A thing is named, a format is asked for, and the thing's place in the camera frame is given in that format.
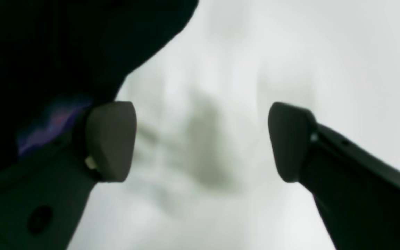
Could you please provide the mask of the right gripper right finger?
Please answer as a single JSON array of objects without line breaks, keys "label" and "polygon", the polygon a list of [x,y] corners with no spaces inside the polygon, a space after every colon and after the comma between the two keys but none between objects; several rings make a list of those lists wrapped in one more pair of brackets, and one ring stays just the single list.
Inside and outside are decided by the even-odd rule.
[{"label": "right gripper right finger", "polygon": [[307,109],[275,102],[268,128],[280,177],[313,195],[337,250],[400,250],[400,171]]}]

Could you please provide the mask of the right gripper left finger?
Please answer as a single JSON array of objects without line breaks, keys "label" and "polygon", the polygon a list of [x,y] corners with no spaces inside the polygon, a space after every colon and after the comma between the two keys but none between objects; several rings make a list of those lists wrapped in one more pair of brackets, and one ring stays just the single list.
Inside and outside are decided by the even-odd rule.
[{"label": "right gripper left finger", "polygon": [[137,132],[135,107],[80,112],[74,127],[0,172],[0,250],[65,250],[92,189],[123,182]]}]

